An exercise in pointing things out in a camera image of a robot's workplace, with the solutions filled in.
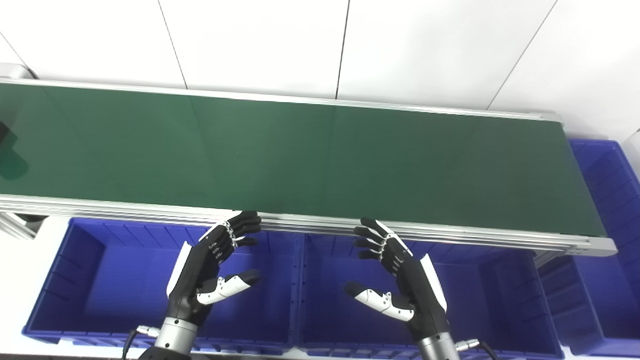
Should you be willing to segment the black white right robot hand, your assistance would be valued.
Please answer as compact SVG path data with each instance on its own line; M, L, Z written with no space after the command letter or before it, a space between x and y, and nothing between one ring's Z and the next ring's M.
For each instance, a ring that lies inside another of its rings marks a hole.
M348 281L343 291L378 313L407 325L413 341L444 338L450 332L447 303L430 258L418 259L406 243L386 225L361 218L353 241L361 260L377 260L395 278L399 293L382 292L357 281Z

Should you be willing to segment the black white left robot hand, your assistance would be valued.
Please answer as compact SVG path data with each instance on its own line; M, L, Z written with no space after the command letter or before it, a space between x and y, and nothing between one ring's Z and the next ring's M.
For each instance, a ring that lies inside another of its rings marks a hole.
M237 248L255 246L247 237L261 230L262 219L254 210L243 210L213 225L189 249L183 267L170 281L166 317L201 327L213 305L249 289L262 277L258 269L219 276L220 267Z

